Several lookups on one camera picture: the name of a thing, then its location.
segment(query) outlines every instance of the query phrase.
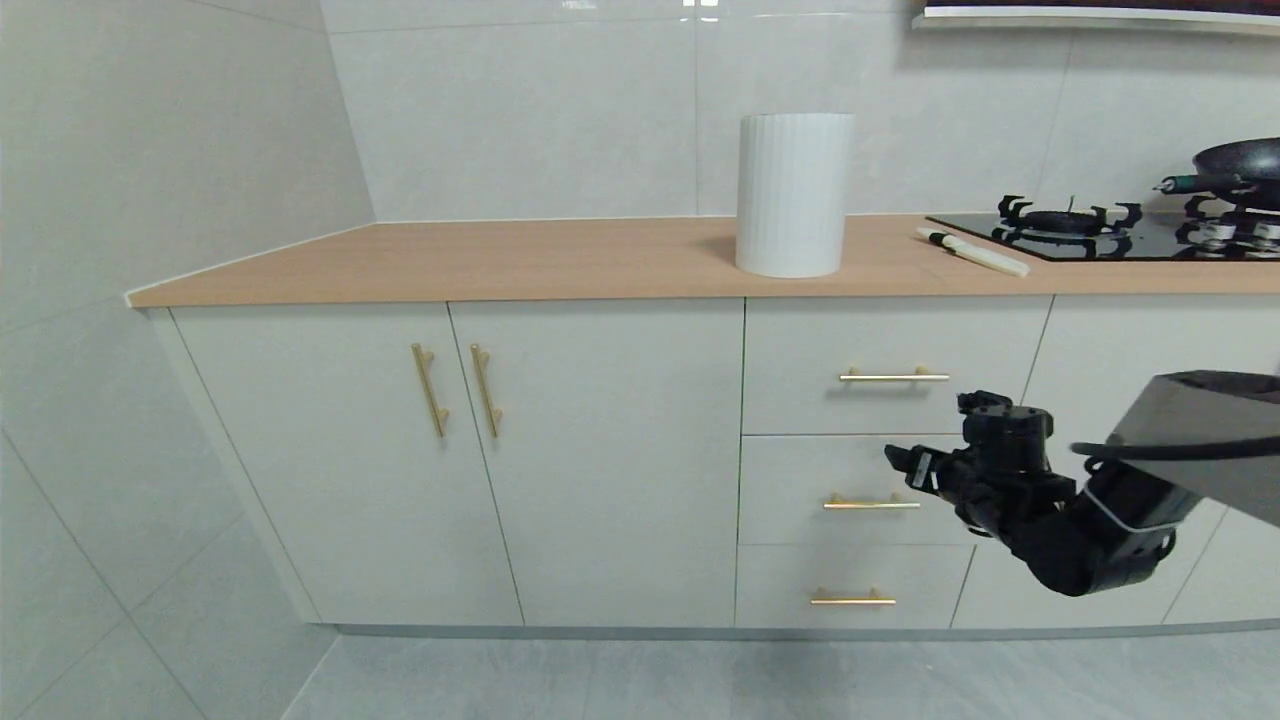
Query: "white ribbed vase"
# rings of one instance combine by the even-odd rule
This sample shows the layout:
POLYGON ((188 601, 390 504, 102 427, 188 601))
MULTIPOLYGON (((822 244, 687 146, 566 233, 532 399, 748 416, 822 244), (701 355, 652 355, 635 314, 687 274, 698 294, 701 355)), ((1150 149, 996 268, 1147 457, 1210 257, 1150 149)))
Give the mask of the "white ribbed vase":
POLYGON ((854 115, 748 115, 741 132, 737 266, 774 278, 838 270, 854 115))

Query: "wooden countertop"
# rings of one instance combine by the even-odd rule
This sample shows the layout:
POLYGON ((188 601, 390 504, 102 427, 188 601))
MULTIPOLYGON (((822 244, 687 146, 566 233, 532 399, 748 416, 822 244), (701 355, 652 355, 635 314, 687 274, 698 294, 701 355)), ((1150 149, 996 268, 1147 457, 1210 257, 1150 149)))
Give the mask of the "wooden countertop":
MULTIPOLYGON (((733 218, 375 224, 132 292, 134 307, 445 300, 886 295, 1280 293, 1280 263, 1047 263, 1014 278, 854 215, 844 268, 774 279, 733 266, 733 218)), ((987 241, 977 245, 997 247, 987 241)))

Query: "white tiled wall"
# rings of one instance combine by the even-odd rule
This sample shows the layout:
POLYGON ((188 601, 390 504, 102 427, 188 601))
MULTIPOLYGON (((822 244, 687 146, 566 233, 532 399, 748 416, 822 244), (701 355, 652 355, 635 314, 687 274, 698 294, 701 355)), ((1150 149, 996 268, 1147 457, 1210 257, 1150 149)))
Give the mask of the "white tiled wall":
POLYGON ((317 0, 8 0, 4 36, 0 717, 275 720, 334 633, 122 293, 372 219, 317 0))
POLYGON ((850 213, 1151 201, 1280 135, 1275 40, 911 32, 911 0, 321 4, 379 220, 732 214, 751 113, 858 115, 850 213))

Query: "frying pan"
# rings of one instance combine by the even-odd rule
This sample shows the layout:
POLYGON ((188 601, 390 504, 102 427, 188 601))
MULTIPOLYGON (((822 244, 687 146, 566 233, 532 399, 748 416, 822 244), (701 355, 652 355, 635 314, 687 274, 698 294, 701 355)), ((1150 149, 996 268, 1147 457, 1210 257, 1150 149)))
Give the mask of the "frying pan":
POLYGON ((1212 192, 1234 205, 1280 210, 1280 137, 1242 140, 1196 154, 1194 176, 1165 178, 1165 195, 1212 192))

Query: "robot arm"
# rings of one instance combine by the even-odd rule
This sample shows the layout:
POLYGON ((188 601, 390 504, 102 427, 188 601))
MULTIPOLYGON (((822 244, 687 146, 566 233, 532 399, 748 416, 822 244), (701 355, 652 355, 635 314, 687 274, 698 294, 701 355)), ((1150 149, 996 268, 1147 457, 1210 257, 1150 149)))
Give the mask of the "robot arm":
POLYGON ((968 447, 884 446, 908 487, 955 506, 1047 588, 1083 596, 1139 583, 1172 550, 1201 497, 1280 525, 1280 378, 1196 370, 1157 375, 1108 445, 1089 455, 1076 492, 1044 455, 1053 418, 1004 396, 961 395, 968 447))

